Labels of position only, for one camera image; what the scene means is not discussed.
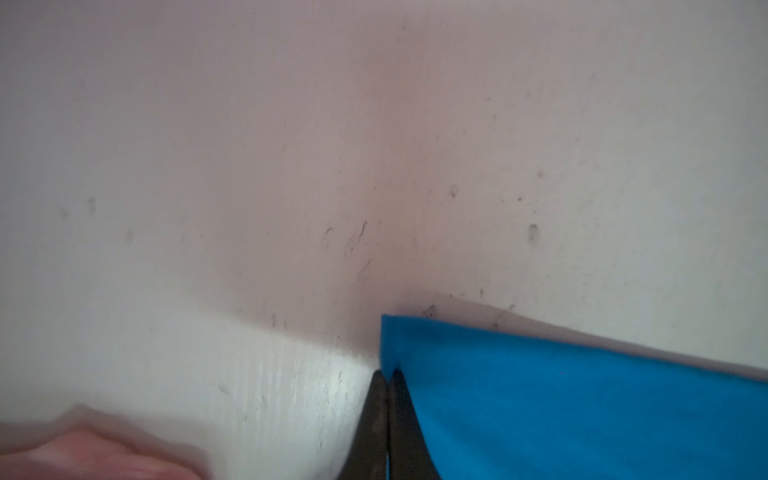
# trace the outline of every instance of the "dark pointed tool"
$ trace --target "dark pointed tool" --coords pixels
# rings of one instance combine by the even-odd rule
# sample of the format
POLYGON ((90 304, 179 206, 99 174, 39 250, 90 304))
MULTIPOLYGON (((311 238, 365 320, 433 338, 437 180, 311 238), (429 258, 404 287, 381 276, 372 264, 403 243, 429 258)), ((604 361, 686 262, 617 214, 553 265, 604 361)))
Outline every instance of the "dark pointed tool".
POLYGON ((440 480, 399 369, 389 385, 381 371, 373 374, 338 480, 386 480, 388 453, 389 480, 440 480))

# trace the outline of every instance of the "blue cloth corner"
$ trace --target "blue cloth corner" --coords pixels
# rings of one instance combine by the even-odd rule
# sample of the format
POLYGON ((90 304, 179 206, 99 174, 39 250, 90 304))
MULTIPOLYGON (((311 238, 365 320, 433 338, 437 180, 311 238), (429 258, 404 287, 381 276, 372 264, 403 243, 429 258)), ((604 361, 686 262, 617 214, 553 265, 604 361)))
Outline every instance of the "blue cloth corner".
POLYGON ((384 316, 443 480, 768 478, 768 384, 687 366, 384 316))

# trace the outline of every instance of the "blue cloth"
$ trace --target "blue cloth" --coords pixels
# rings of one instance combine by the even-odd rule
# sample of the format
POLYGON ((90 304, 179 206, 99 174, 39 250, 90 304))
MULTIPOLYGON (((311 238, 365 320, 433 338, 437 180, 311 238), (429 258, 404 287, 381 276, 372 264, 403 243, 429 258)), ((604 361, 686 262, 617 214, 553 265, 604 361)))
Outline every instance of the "blue cloth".
POLYGON ((400 316, 406 377, 443 480, 768 478, 768 384, 400 316))

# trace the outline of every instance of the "scuffed white surface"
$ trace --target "scuffed white surface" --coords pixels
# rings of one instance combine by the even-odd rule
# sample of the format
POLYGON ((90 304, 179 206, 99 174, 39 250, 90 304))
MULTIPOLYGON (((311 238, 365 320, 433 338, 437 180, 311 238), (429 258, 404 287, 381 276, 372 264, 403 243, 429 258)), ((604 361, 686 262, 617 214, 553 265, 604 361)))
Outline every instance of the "scuffed white surface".
POLYGON ((0 12, 2 420, 332 478, 414 292, 768 368, 764 2, 0 12))

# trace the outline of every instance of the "stain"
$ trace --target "stain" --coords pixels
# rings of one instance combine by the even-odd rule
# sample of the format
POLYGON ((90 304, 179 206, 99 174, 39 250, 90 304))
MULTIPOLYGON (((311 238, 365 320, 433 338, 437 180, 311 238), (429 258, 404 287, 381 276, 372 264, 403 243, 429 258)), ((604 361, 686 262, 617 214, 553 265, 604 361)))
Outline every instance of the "stain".
POLYGON ((426 307, 422 312, 422 316, 429 319, 435 318, 435 316, 437 316, 437 306, 433 303, 432 305, 426 307))
POLYGON ((360 229, 360 235, 357 236, 357 243, 360 243, 360 239, 362 238, 362 235, 366 232, 366 225, 368 224, 368 220, 362 222, 362 228, 360 229))
POLYGON ((331 233, 333 232, 333 227, 328 227, 328 230, 323 234, 323 238, 320 239, 320 244, 323 245, 323 250, 328 250, 328 247, 331 244, 331 233))
POLYGON ((531 223, 528 227, 528 243, 535 245, 538 243, 539 231, 536 223, 531 223))
POLYGON ((363 282, 368 277, 368 273, 371 270, 371 259, 368 259, 365 265, 362 266, 360 271, 357 273, 357 282, 363 282))

